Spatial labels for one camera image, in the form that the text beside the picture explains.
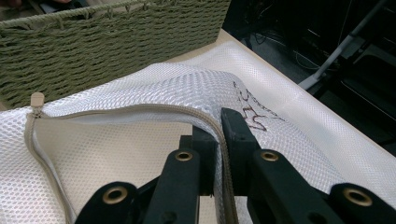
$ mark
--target black plastic part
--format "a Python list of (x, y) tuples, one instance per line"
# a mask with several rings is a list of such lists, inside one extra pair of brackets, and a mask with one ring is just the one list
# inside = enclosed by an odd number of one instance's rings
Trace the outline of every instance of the black plastic part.
[(266, 201), (247, 197), (247, 209), (253, 223), (276, 224), (276, 219)]
[(252, 159), (256, 188), (270, 205), (276, 223), (344, 223), (282, 154), (257, 150)]
[(370, 190), (353, 184), (332, 187), (329, 204), (346, 223), (395, 223), (396, 211)]
[(213, 183), (215, 181), (215, 156), (218, 143), (215, 138), (204, 130), (193, 127), (192, 150), (199, 153), (201, 160), (200, 195), (213, 195)]
[(180, 141), (178, 142), (178, 148), (191, 148), (191, 142), (191, 135), (181, 135)]
[[(118, 203), (105, 203), (104, 196), (108, 190), (124, 188), (126, 189), (126, 197)], [(136, 187), (129, 183), (113, 182), (101, 187), (97, 190), (90, 200), (82, 208), (76, 224), (98, 223), (98, 224), (123, 224), (133, 223), (130, 217), (133, 217), (134, 212), (131, 209), (131, 202), (137, 196)], [(111, 199), (120, 197), (120, 191), (114, 190), (108, 194)]]
[(249, 189), (248, 161), (253, 151), (260, 148), (240, 113), (229, 108), (221, 109), (221, 122), (230, 157), (233, 192), (247, 195)]
[(152, 195), (154, 194), (155, 187), (157, 186), (159, 177), (156, 177), (149, 181), (147, 184), (143, 185), (137, 190), (137, 196), (132, 202), (131, 214), (132, 223), (142, 223), (148, 209), (149, 203), (151, 201)]
[[(178, 153), (187, 161), (177, 159)], [(169, 154), (143, 223), (197, 223), (199, 214), (200, 156), (191, 149)]]

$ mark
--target zipper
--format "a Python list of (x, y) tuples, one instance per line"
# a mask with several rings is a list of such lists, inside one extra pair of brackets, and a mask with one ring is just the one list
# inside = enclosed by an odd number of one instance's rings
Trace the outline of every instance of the zipper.
[(225, 223), (230, 223), (230, 224), (237, 224), (238, 223), (238, 217), (236, 213), (236, 207), (235, 207), (235, 200), (234, 200), (234, 195), (233, 195), (233, 181), (232, 181), (232, 176), (231, 176), (231, 168), (230, 168), (230, 162), (229, 162), (229, 156), (228, 156), (228, 149), (227, 149), (227, 144), (225, 141), (224, 133), (222, 131), (221, 126), (218, 124), (218, 122), (210, 117), (208, 114), (205, 112), (192, 108), (192, 107), (187, 107), (187, 106), (182, 106), (182, 105), (130, 105), (127, 107), (123, 108), (117, 108), (117, 109), (108, 109), (108, 110), (92, 110), (92, 111), (83, 111), (83, 112), (77, 112), (75, 114), (70, 114), (70, 115), (65, 115), (65, 116), (60, 116), (60, 117), (49, 117), (46, 114), (42, 112), (42, 107), (44, 105), (44, 94), (41, 92), (36, 92), (32, 94), (31, 97), (31, 107), (33, 108), (33, 113), (28, 115), (28, 122), (26, 125), (26, 142), (29, 150), (34, 154), (35, 158), (37, 158), (38, 161), (43, 165), (43, 167), (46, 168), (47, 173), (49, 176), (51, 176), (51, 183), (53, 182), (54, 187), (57, 189), (57, 194), (58, 196), (61, 196), (60, 198), (62, 199), (66, 216), (70, 218), (75, 217), (76, 215), (74, 214), (69, 214), (68, 211), (73, 211), (71, 209), (71, 206), (67, 204), (68, 202), (66, 196), (63, 194), (62, 187), (60, 186), (60, 183), (56, 181), (56, 178), (53, 176), (53, 173), (50, 171), (49, 166), (45, 163), (45, 161), (36, 153), (35, 150), (35, 145), (33, 144), (33, 134), (34, 134), (34, 126), (35, 126), (35, 120), (36, 119), (74, 119), (74, 118), (79, 118), (79, 117), (84, 117), (84, 116), (89, 116), (89, 115), (107, 115), (107, 114), (112, 114), (112, 113), (132, 113), (132, 112), (139, 112), (139, 111), (156, 111), (156, 112), (172, 112), (172, 113), (179, 113), (179, 114), (185, 114), (189, 116), (196, 117), (206, 123), (218, 136), (219, 139), (219, 147), (221, 150), (221, 155), (222, 155), (222, 165), (223, 165), (223, 181), (222, 181), (222, 196), (223, 196), (223, 205), (224, 205), (224, 216), (225, 216)]
[(54, 190), (56, 197), (58, 198), (58, 202), (60, 202), (61, 206), (64, 208), (64, 216), (66, 223), (72, 224), (74, 223), (74, 220), (76, 220), (76, 213), (73, 211), (73, 208), (70, 206), (70, 203), (68, 203), (69, 200), (67, 199), (59, 181), (51, 171), (49, 164), (44, 160), (42, 156), (39, 155), (38, 151), (35, 149), (35, 143), (34, 143), (35, 121), (37, 119), (41, 119), (45, 117), (45, 115), (42, 112), (42, 108), (44, 106), (44, 99), (45, 96), (41, 92), (35, 92), (31, 96), (30, 105), (33, 111), (32, 113), (27, 114), (26, 131), (24, 133), (25, 144), (29, 152), (43, 167), (47, 177), (49, 178), (49, 183), (52, 186), (52, 189)]

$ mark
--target green wicker basket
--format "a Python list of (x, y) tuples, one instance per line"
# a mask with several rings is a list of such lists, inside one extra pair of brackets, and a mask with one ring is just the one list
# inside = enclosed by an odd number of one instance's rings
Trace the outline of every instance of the green wicker basket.
[(53, 101), (213, 43), (229, 4), (127, 1), (0, 21), (0, 102)]

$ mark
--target woven basket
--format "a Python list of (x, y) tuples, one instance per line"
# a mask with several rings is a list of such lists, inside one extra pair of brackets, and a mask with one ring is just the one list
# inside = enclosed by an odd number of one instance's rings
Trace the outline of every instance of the woven basket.
[(34, 91), (53, 101), (213, 43), (229, 3), (127, 1), (1, 21), (0, 102), (29, 105)]

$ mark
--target white mesh laundry bag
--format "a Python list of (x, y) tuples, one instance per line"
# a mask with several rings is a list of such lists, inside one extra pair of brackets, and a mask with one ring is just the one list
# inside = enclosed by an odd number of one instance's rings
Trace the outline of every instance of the white mesh laundry bag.
[[(74, 222), (103, 185), (140, 187), (158, 176), (191, 125), (219, 142), (215, 200), (201, 198), (200, 222), (224, 223), (223, 199), (233, 195), (229, 171), (221, 168), (227, 165), (222, 107), (240, 112), (261, 147), (285, 155), (311, 186), (329, 192), (352, 182), (395, 206), (393, 157), (226, 43), (45, 104), (42, 114), (30, 107), (0, 113), (0, 223)], [(241, 223), (251, 222), (245, 198), (232, 204)]]

